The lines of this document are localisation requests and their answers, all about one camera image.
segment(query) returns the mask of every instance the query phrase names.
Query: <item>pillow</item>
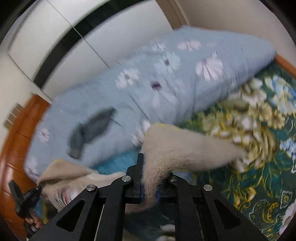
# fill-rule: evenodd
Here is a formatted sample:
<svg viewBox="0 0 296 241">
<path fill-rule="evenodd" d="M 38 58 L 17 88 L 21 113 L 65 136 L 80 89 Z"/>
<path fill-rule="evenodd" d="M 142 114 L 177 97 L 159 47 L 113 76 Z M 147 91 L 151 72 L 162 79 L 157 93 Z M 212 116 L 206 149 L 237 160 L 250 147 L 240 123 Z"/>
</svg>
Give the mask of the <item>pillow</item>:
<svg viewBox="0 0 296 241">
<path fill-rule="evenodd" d="M 223 31 L 182 27 L 144 46 L 96 78 L 58 95 L 36 128 L 25 162 L 36 179 L 54 160 L 92 167 L 140 146 L 150 124 L 178 124 L 253 77 L 275 57 L 270 42 Z M 71 158 L 77 124 L 115 108 L 107 130 Z"/>
</svg>

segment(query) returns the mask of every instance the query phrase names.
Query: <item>wooden bed frame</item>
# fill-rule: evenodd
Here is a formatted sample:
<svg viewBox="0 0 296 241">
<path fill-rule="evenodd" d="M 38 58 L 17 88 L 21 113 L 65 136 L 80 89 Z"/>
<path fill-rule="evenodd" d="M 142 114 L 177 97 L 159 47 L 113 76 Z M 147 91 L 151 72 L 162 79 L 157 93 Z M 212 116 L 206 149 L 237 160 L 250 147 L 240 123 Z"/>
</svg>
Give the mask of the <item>wooden bed frame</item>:
<svg viewBox="0 0 296 241">
<path fill-rule="evenodd" d="M 178 28 L 187 23 L 177 2 L 174 0 L 156 1 L 172 28 Z M 288 61 L 280 55 L 277 55 L 274 61 L 296 79 L 296 68 Z M 24 220 L 15 214 L 15 202 L 8 183 L 13 179 L 20 186 L 22 192 L 36 187 L 36 184 L 26 176 L 23 163 L 35 127 L 49 106 L 50 104 L 40 96 L 34 95 L 11 127 L 0 155 L 0 213 L 13 233 L 22 240 L 26 238 Z"/>
</svg>

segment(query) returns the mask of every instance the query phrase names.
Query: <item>metal screw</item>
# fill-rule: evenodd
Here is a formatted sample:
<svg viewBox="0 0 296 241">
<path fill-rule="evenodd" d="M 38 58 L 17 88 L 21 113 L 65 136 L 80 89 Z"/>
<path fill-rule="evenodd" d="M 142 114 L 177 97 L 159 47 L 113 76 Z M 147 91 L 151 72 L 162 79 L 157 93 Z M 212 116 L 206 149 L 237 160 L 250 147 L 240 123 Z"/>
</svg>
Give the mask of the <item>metal screw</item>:
<svg viewBox="0 0 296 241">
<path fill-rule="evenodd" d="M 130 176 L 123 176 L 121 178 L 121 180 L 124 181 L 124 182 L 129 182 L 131 180 L 131 177 Z"/>
<path fill-rule="evenodd" d="M 204 189 L 206 191 L 212 191 L 213 190 L 213 187 L 210 184 L 206 184 L 206 185 L 204 185 Z"/>
<path fill-rule="evenodd" d="M 170 177 L 170 181 L 171 181 L 171 182 L 175 182 L 175 181 L 177 181 L 177 180 L 178 180 L 178 177 L 175 176 L 175 175 L 173 175 L 173 176 Z"/>
<path fill-rule="evenodd" d="M 89 192 L 93 192 L 96 189 L 96 185 L 94 184 L 88 184 L 86 187 L 86 190 Z"/>
</svg>

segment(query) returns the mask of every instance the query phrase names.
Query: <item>beige fabric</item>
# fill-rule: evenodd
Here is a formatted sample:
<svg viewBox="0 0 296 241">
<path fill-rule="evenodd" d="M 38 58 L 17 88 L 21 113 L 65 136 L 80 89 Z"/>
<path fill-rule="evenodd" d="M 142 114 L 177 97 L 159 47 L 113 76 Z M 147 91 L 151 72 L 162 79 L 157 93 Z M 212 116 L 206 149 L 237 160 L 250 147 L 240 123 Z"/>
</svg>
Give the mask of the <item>beige fabric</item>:
<svg viewBox="0 0 296 241">
<path fill-rule="evenodd" d="M 156 202 L 157 186 L 174 169 L 205 171 L 245 156 L 243 149 L 226 140 L 165 124 L 154 124 L 148 129 L 142 152 L 145 207 Z"/>
<path fill-rule="evenodd" d="M 100 188 L 110 185 L 115 179 L 122 176 L 124 176 L 123 172 L 102 175 L 95 170 L 58 159 L 45 170 L 37 180 L 37 184 L 43 186 L 42 193 L 60 211 L 65 206 L 61 204 L 59 198 L 61 190 L 67 192 L 69 200 L 71 200 L 88 184 L 95 184 Z"/>
</svg>

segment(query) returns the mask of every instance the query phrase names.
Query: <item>green floral bedspread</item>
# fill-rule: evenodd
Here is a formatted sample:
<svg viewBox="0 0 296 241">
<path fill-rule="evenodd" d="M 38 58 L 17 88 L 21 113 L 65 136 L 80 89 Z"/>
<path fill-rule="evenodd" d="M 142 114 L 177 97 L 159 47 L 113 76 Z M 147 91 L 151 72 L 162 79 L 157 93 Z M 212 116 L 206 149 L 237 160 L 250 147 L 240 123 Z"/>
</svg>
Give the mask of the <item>green floral bedspread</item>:
<svg viewBox="0 0 296 241">
<path fill-rule="evenodd" d="M 295 90 L 296 81 L 273 63 L 227 100 L 180 125 L 232 139 L 246 150 L 245 159 L 194 173 L 191 183 L 220 190 L 269 240 L 278 239 L 296 198 Z"/>
</svg>

